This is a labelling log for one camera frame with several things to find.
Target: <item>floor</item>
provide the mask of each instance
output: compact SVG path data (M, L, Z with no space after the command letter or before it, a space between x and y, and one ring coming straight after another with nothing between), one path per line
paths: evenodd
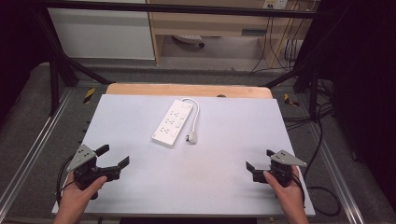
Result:
M194 83L194 84L219 84L219 85L248 85L257 86L286 73L285 69L263 70L251 73L255 69L267 69L265 60L259 59L261 51L258 41L254 38L224 38L205 37L205 47L183 44L168 36L163 46L163 59L160 65L152 62L134 61L109 61L104 63L95 60L82 60L87 66L98 74L107 78L114 78L118 82L155 82L155 83ZM280 59L283 66L287 62ZM58 167L63 158L75 151L80 140L84 137L84 130L89 127L87 123L92 117L99 96L106 90L105 86L92 82L90 78L78 74L81 79L77 88L72 92L71 100L64 106L64 113L56 122L56 127L50 130L48 139L45 139L40 151L33 155L31 163L24 159L32 154L31 148L46 122L51 121L48 116L50 111L50 88L48 83L48 67L37 67L27 83L21 99L11 108L7 119L0 126L0 157L10 158L12 161L2 162L0 170L0 192L7 192L9 183L18 172L21 164L28 164L31 173L21 179L18 186L19 194L11 197L13 204L8 207L5 222L10 223L47 223L50 222L53 206L52 191ZM303 117L303 106L285 104L284 96L287 93L294 103L302 104L305 94L294 94L292 84L294 78L272 89L274 97L278 100L281 113L284 117ZM96 93L89 105L82 104L87 90L96 87ZM319 102L326 101L319 97ZM376 185L370 172L363 163L355 162L351 157L351 149L343 131L339 128L335 118L331 116L322 120L325 144L332 151L336 163L341 170L354 202L356 203L364 223L396 223L394 211ZM315 124L305 124L298 129L289 131L290 141L296 155L304 161L309 161L314 148L318 144L315 136ZM323 153L319 153L309 173L307 184L310 186L324 186L336 192L332 176L323 161ZM327 212L336 209L331 196L321 192L313 192L311 198L319 208ZM41 206L31 206L31 202ZM263 217L259 223L284 223L282 217ZM87 216L85 221L92 222L92 217ZM116 223L116 218L104 222ZM317 214L311 217L313 223L349 223L347 211L341 209L336 217L326 217Z

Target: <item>hand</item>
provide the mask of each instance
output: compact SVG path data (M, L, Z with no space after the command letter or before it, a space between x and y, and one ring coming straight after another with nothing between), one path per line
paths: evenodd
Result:
M296 166L291 166L291 170L297 177L299 176ZM289 186L283 188L270 173L264 171L264 176L274 189L288 222L290 224L309 223L304 210L303 194L297 184L291 181Z
M74 181L73 172L69 173L66 185ZM79 223L92 195L98 191L107 181L106 176L97 178L89 187L80 190L76 184L70 184L64 189L58 214L54 224L75 224Z

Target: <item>finger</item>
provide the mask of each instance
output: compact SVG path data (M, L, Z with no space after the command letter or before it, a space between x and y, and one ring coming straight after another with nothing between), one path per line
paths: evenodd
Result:
M268 184L271 186L271 188L274 189L276 193L278 193L283 187L277 182L276 178L271 175L269 172L264 171L264 176L265 179L267 180Z
M106 183L106 181L107 177L105 175L101 176L93 181L93 183L91 183L90 186L84 190L84 192L86 192L87 195L91 198L92 195Z

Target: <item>white table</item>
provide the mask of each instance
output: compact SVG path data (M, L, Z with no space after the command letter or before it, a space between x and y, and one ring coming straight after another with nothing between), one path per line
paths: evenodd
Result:
M201 107L198 143L174 148L151 141L169 106L182 96L103 95L83 144L109 144L98 166L130 156L120 179L106 183L86 213L122 217L263 217L282 215L269 185L254 183L245 161L269 169L266 149L294 154L276 100L192 97ZM305 192L305 212L315 214Z

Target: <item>power outlet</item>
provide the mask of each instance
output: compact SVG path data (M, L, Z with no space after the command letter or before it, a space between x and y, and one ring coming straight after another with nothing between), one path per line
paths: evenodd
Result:
M276 0L265 0L262 8L274 9L276 4Z
M193 105L175 100L163 117L160 125L152 135L153 142L166 147L173 147L184 126Z

